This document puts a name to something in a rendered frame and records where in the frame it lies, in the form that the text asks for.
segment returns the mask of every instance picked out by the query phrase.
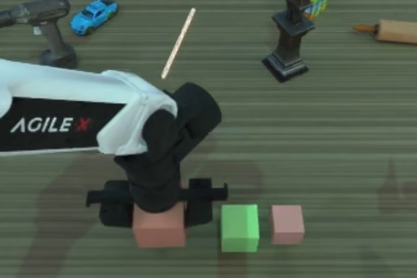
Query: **rolling pin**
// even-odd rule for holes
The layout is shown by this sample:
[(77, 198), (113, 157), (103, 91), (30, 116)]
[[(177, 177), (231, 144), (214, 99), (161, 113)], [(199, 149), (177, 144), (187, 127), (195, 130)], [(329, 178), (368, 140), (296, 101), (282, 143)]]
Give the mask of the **rolling pin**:
[(380, 20), (374, 26), (359, 24), (353, 29), (359, 33), (374, 34), (381, 42), (417, 44), (417, 23), (413, 22)]

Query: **toy car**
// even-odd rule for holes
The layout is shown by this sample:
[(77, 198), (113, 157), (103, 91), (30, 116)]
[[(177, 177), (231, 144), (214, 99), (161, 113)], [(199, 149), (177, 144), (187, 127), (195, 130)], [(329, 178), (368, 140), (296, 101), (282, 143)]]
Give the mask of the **toy car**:
[(119, 9), (114, 0), (94, 0), (71, 20), (71, 30), (77, 35), (90, 35), (95, 29), (112, 19)]

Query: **red block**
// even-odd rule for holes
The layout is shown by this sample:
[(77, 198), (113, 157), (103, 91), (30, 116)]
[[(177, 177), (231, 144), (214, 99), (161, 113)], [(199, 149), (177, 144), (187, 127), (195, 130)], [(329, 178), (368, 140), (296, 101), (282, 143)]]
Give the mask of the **red block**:
[(177, 203), (162, 213), (148, 213), (135, 206), (133, 233), (138, 247), (185, 247), (185, 206)]
[(271, 208), (272, 244), (300, 244), (304, 220), (300, 205), (273, 205)]

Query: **white robotic arm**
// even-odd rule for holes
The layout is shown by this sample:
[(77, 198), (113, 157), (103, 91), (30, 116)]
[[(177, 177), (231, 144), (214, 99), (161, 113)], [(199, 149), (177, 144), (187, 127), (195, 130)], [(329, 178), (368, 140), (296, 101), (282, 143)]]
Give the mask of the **white robotic arm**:
[(0, 60), (0, 156), (144, 153), (143, 125), (161, 109), (177, 117), (172, 97), (131, 73)]

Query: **green block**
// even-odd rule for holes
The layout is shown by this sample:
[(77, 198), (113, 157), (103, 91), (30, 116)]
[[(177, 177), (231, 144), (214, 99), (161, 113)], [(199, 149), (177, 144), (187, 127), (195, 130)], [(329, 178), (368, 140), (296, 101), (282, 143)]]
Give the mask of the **green block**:
[(256, 252), (258, 243), (258, 205), (223, 205), (222, 252)]

